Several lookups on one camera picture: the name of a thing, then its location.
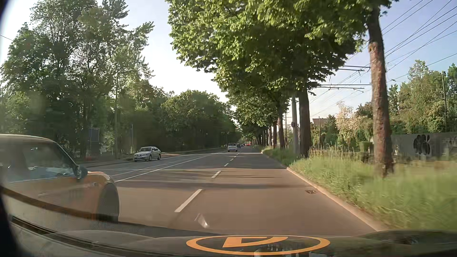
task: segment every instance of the orange car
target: orange car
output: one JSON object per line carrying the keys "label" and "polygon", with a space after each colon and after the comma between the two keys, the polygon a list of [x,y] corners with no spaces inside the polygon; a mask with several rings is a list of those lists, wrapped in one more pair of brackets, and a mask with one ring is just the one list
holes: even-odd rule
{"label": "orange car", "polygon": [[52,140],[0,134],[0,172],[3,195],[15,203],[7,206],[11,215],[30,216],[36,209],[45,209],[91,220],[117,221],[119,217],[113,180],[77,165]]}

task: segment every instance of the white car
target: white car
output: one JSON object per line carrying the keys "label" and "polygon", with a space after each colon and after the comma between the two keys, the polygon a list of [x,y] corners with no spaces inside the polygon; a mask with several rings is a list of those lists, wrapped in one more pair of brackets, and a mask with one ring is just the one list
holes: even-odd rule
{"label": "white car", "polygon": [[235,151],[238,152],[238,147],[236,146],[236,143],[229,143],[227,146],[227,152],[230,151]]}
{"label": "white car", "polygon": [[138,152],[135,153],[133,161],[152,161],[160,160],[162,152],[155,146],[142,147]]}

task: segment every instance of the orange logo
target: orange logo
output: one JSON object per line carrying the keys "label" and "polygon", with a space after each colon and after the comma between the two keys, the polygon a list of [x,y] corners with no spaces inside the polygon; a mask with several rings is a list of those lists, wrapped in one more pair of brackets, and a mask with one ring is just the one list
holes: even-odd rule
{"label": "orange logo", "polygon": [[[302,248],[302,249],[296,249],[296,250],[289,250],[289,251],[281,251],[281,252],[236,252],[236,251],[228,251],[228,250],[222,250],[222,249],[214,249],[214,248],[208,248],[205,246],[201,246],[198,244],[200,240],[206,240],[210,238],[220,238],[220,237],[226,237],[224,245],[222,245],[222,248],[229,248],[229,247],[244,247],[244,246],[259,246],[259,245],[267,245],[267,244],[272,244],[272,243],[277,243],[281,242],[283,240],[288,239],[289,237],[295,237],[295,238],[309,238],[309,239],[315,239],[318,240],[319,243],[315,246],[307,247],[307,248]],[[254,241],[254,242],[245,242],[243,243],[243,239],[263,239],[259,241]],[[207,237],[200,237],[196,239],[191,239],[187,241],[186,243],[188,246],[206,251],[206,252],[215,252],[215,253],[223,253],[223,254],[235,254],[235,255],[282,255],[282,254],[294,254],[294,253],[299,253],[299,252],[308,252],[308,251],[313,251],[317,250],[320,248],[324,248],[327,245],[330,244],[330,241],[324,238],[320,237],[313,237],[313,236],[272,236],[272,235],[258,235],[258,236],[207,236]]]}

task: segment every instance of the sky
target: sky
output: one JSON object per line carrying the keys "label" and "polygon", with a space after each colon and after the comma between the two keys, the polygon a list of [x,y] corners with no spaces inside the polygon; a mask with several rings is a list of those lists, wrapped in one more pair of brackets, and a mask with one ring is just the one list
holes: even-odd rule
{"label": "sky", "polygon": [[[29,21],[30,8],[36,2],[36,0],[11,0],[0,23],[0,34],[13,39],[21,25],[24,22]],[[122,20],[123,23],[128,24],[131,28],[137,27],[147,21],[153,21],[155,25],[154,30],[149,35],[149,46],[147,46],[143,52],[150,68],[154,70],[155,77],[150,80],[152,85],[163,87],[166,91],[174,91],[175,93],[180,93],[187,89],[207,91],[216,94],[224,102],[227,100],[225,93],[221,92],[218,85],[211,81],[213,78],[212,74],[197,72],[191,67],[186,67],[176,58],[176,52],[172,49],[170,44],[172,42],[172,38],[169,36],[171,26],[167,23],[168,4],[165,3],[165,1],[126,0],[126,2],[130,12],[129,15]],[[436,18],[445,14],[454,7],[457,7],[456,0],[401,0],[399,2],[394,2],[392,8],[388,10],[387,14],[380,18],[381,28],[383,29],[385,51],[388,53],[388,50],[408,38],[419,27],[426,24],[426,22],[434,14],[437,13],[427,24],[431,23]],[[457,33],[454,33],[430,45],[424,46],[394,67],[395,64],[407,55],[395,60],[397,57],[423,46],[443,31],[444,32],[436,38],[457,30],[457,24],[454,24],[457,23],[457,16],[452,17],[455,14],[457,14],[457,8],[450,11],[441,19],[420,31],[406,42],[416,38],[441,21],[444,21],[447,18],[449,18],[449,20],[431,29],[429,32],[386,57],[388,86],[394,83],[393,81],[390,81],[391,79],[396,79],[407,74],[409,67],[416,59],[420,59],[425,61],[427,64],[431,64],[442,58],[457,53],[457,48],[455,48]],[[0,37],[1,63],[3,63],[6,59],[10,42],[10,40]],[[447,68],[452,63],[457,63],[457,55],[431,65],[430,69],[447,71]],[[361,53],[351,57],[351,59],[346,62],[346,65],[369,65],[368,50],[364,49]],[[326,83],[338,84],[352,73],[354,73],[354,71],[339,70],[336,72],[335,76],[331,76]],[[359,76],[357,74],[346,80],[343,84],[371,83],[369,71],[361,72],[361,75],[362,76]],[[402,81],[407,81],[407,79],[407,76],[403,76],[398,78],[396,81],[397,83],[401,83]],[[344,101],[346,105],[354,108],[356,108],[359,104],[370,101],[371,90],[369,89],[371,86],[355,85],[354,87],[362,87],[363,89],[360,89],[360,91],[352,89],[334,89],[330,91],[327,89],[314,89],[313,93],[315,93],[316,96],[309,96],[311,118],[327,117],[329,114],[335,115],[338,112],[338,107],[336,106],[338,101]],[[287,114],[287,124],[290,124],[292,121],[292,119],[289,118],[291,116],[291,113]]]}

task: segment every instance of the car window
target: car window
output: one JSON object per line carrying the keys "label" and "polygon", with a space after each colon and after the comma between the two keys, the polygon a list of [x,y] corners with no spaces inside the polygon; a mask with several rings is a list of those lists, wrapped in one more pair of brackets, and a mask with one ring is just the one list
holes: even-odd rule
{"label": "car window", "polygon": [[73,161],[53,143],[3,145],[0,153],[6,182],[74,176]]}

